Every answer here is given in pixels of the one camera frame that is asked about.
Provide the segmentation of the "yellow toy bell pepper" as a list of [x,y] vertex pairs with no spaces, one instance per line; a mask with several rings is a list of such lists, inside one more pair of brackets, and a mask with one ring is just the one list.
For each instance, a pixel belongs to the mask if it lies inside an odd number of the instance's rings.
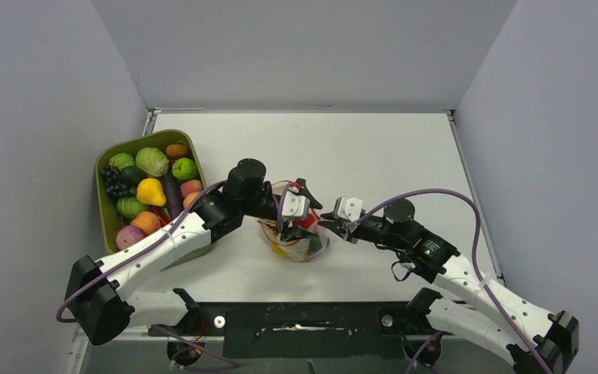
[[164,206],[167,203],[163,186],[156,178],[144,178],[136,188],[136,199],[145,205]]

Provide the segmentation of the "dark green toy avocado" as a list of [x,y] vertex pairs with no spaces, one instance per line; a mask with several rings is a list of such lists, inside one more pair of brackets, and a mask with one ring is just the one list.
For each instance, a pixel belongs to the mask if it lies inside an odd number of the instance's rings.
[[137,187],[138,184],[147,178],[147,174],[135,165],[125,167],[119,171],[120,181],[128,187]]

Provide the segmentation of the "red toy apple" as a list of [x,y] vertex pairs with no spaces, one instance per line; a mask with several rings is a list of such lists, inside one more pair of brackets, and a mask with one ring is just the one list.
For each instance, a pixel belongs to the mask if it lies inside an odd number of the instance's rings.
[[311,210],[305,219],[293,220],[293,225],[301,227],[307,231],[315,231],[319,220],[320,216],[314,210]]

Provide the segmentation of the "green toy cabbage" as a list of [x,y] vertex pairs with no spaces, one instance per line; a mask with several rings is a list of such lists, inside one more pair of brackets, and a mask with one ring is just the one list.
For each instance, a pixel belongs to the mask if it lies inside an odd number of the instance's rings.
[[130,166],[135,166],[135,159],[128,153],[118,153],[108,160],[107,165],[122,170]]

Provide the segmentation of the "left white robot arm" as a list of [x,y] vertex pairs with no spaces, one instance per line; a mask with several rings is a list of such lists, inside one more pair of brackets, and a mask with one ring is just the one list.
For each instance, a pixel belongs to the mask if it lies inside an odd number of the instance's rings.
[[139,288],[181,257],[237,230],[244,217],[277,219],[283,240],[314,238],[314,233],[293,224],[322,208],[306,181],[299,178],[276,195],[265,176],[261,161],[242,159],[226,180],[205,188],[178,217],[151,235],[101,259],[76,260],[57,320],[64,322],[62,313],[69,310],[70,321],[78,323],[96,346],[130,326],[177,326],[190,313],[188,292],[174,288],[142,293]]

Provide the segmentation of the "dark purple toy eggplant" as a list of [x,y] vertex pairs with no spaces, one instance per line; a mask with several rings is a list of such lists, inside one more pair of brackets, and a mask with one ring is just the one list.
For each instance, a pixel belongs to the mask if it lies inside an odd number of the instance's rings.
[[167,208],[171,220],[174,220],[184,210],[184,200],[182,198],[180,185],[178,180],[171,173],[163,175],[160,178],[160,181],[166,198],[165,207]]

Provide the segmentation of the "purple toy onion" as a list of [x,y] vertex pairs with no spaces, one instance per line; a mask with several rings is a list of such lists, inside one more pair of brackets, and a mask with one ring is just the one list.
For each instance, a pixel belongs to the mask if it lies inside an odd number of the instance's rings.
[[142,241],[146,237],[145,232],[133,225],[126,225],[118,231],[115,237],[115,246],[118,251],[125,250],[132,245]]

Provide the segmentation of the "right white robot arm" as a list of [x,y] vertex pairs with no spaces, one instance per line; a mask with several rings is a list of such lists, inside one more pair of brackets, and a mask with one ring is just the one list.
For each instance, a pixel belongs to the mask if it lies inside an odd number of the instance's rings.
[[500,284],[415,220],[408,199],[391,199],[382,214],[360,199],[340,197],[318,222],[344,241],[370,242],[396,254],[399,264],[430,285],[407,306],[414,331],[450,333],[506,361],[516,373],[565,373],[579,351],[579,321],[543,309]]

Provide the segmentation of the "olive green food bin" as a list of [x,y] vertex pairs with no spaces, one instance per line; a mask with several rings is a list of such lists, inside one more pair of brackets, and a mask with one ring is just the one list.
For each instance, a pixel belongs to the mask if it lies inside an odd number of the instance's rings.
[[135,153],[146,146],[156,147],[165,150],[166,146],[172,143],[183,143],[188,147],[188,158],[197,164],[197,177],[200,182],[206,184],[202,166],[199,162],[198,155],[195,151],[194,144],[191,137],[177,129],[162,130],[154,132],[149,135],[141,136],[139,138],[131,139],[123,143],[119,143],[107,148],[96,160],[95,163],[95,179],[97,201],[100,209],[101,227],[104,236],[104,245],[108,254],[116,253],[117,247],[115,245],[116,234],[125,226],[130,220],[123,217],[117,211],[116,200],[108,196],[106,187],[100,170],[107,167],[107,162],[119,153],[126,153],[134,157]]

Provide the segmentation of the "clear zip bag orange zipper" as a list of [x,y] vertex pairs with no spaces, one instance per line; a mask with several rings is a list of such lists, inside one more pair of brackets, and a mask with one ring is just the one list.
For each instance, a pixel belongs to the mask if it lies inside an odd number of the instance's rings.
[[[298,226],[294,226],[293,225],[293,221],[291,221],[288,224],[284,224],[283,225],[285,228],[289,227],[289,228],[293,228],[293,227],[298,227]],[[310,237],[310,238],[299,238],[299,239],[294,239],[294,240],[282,240],[281,239],[281,234],[279,232],[278,234],[278,238],[275,239],[274,241],[277,242],[293,242],[293,245],[287,249],[288,254],[290,255],[289,259],[292,259],[293,261],[298,261],[298,262],[304,262],[304,261],[308,261],[318,255],[320,255],[321,253],[324,253],[327,248],[330,245],[330,239],[328,237],[327,234],[325,234],[322,229],[317,226],[315,231],[309,231],[312,234],[317,235],[317,238],[315,237]],[[270,242],[272,240],[269,240],[268,238],[265,238],[262,235],[262,231],[260,228],[260,238],[262,238],[263,240],[267,241],[269,246],[270,246]]]

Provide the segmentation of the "small orange toy fruit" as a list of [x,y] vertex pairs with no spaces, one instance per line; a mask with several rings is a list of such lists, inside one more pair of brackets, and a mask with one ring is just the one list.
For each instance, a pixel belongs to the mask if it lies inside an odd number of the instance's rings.
[[165,154],[169,159],[172,160],[188,158],[190,154],[190,149],[184,143],[173,143],[166,147]]

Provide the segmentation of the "yellow toy banana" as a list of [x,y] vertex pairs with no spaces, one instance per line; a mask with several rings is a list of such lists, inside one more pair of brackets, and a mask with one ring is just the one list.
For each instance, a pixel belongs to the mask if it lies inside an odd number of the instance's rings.
[[278,257],[283,258],[283,259],[290,258],[290,255],[288,254],[287,249],[289,249],[292,245],[293,245],[293,242],[277,242],[274,240],[272,240],[270,242],[272,252],[274,254],[276,254]]

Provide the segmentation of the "black toy grapes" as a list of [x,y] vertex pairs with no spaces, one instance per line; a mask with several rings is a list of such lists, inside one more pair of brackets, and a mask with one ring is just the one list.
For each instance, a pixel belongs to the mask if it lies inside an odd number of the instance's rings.
[[123,199],[135,196],[135,188],[126,185],[121,178],[121,172],[115,166],[106,166],[100,171],[107,195],[114,199]]

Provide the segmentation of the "striped green toy melon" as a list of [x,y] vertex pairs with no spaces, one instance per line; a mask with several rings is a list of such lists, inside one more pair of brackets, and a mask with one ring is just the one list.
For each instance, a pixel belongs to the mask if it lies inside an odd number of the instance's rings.
[[149,205],[139,202],[135,197],[120,198],[116,202],[116,209],[126,219],[133,220],[142,212],[151,212]]

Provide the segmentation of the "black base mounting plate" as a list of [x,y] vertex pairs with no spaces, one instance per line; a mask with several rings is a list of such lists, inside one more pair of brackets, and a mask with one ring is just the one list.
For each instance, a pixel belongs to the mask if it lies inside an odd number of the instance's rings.
[[181,322],[148,333],[212,340],[232,359],[400,359],[434,329],[407,302],[197,302]]

